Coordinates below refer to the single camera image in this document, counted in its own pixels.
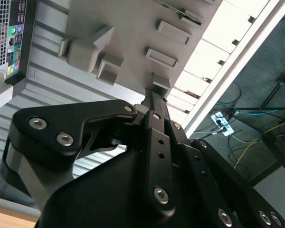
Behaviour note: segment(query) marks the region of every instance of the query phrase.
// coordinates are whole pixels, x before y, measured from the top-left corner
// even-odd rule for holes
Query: corrugated metal panel
[[[38,4],[37,21],[28,68],[27,88],[0,109],[0,160],[11,118],[21,108],[123,99],[140,104],[142,94],[121,85],[108,85],[95,75],[69,66],[57,57],[67,24],[70,0],[44,0]],[[98,152],[75,162],[75,176],[84,174],[124,152],[119,146],[111,152]]]

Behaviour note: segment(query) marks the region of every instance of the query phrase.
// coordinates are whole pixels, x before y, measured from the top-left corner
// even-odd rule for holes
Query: white ceiling panel
[[[232,42],[240,41],[250,28],[249,18],[239,8],[223,1],[202,38],[231,53],[236,47]]]
[[[248,15],[257,18],[268,0],[226,0],[235,7],[241,9]]]
[[[184,93],[183,91],[180,91],[180,90],[178,90],[176,88],[173,88],[171,90],[170,95],[175,96],[175,97],[177,97],[177,98],[179,98],[179,99],[181,99],[183,101],[186,101],[186,102],[188,102],[189,104],[192,104],[192,105],[193,104],[195,105],[197,103],[197,101],[198,101],[197,98],[195,98],[193,96],[190,96],[190,95],[188,95],[188,94]]]
[[[192,105],[192,104],[190,104],[184,100],[181,100],[180,98],[177,98],[171,94],[167,97],[167,101],[168,101],[169,105],[177,107],[177,108],[184,110],[184,111],[186,111],[186,110],[191,111],[193,106],[194,106],[194,105]]]
[[[209,61],[218,63],[219,61],[226,61],[230,54],[217,46],[201,39],[194,52],[201,54]]]
[[[206,78],[214,79],[222,65],[212,62],[212,59],[207,58],[197,52],[193,52],[184,71],[205,80]]]
[[[196,95],[202,96],[204,91],[209,86],[209,83],[196,77],[186,71],[180,74],[175,87],[183,91],[190,91]]]

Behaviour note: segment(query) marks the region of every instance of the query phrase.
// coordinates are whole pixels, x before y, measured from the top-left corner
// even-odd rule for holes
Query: usb port
[[[25,1],[21,4],[21,12],[25,11]]]
[[[24,13],[22,13],[22,14],[21,14],[20,22],[21,22],[21,23],[23,23],[23,22],[24,22]]]

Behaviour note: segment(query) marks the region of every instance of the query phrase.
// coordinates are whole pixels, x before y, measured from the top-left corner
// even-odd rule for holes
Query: gray plastic block
[[[67,60],[67,55],[70,50],[71,43],[74,39],[72,38],[64,38],[60,41],[60,46],[58,50],[58,57],[63,60]]]
[[[161,88],[164,88],[166,90],[172,89],[170,84],[170,79],[162,77],[157,74],[153,74],[153,84]]]
[[[203,1],[206,2],[206,3],[209,3],[210,5],[214,4],[214,0],[203,0]]]
[[[97,79],[113,86],[122,64],[123,59],[106,54],[100,62]]]
[[[175,68],[178,64],[178,61],[176,59],[171,58],[159,51],[155,51],[151,48],[148,49],[146,58],[170,69]]]
[[[67,63],[88,73],[95,68],[99,53],[109,44],[114,28],[104,27],[91,38],[63,40],[60,44],[59,55],[67,55]]]
[[[188,32],[185,32],[163,20],[159,24],[157,31],[184,45],[186,45],[192,38],[192,35]]]
[[[189,10],[185,10],[184,13],[186,13],[187,15],[190,16],[190,19],[184,17],[184,16],[181,16],[180,19],[183,21],[183,22],[186,22],[187,24],[190,24],[192,26],[201,26],[202,23],[203,23],[203,20],[204,18],[190,12]]]

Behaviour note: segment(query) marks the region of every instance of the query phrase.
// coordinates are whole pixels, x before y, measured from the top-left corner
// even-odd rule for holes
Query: metal frame
[[[285,15],[285,0],[271,0],[226,61],[182,126],[190,137],[239,72]]]

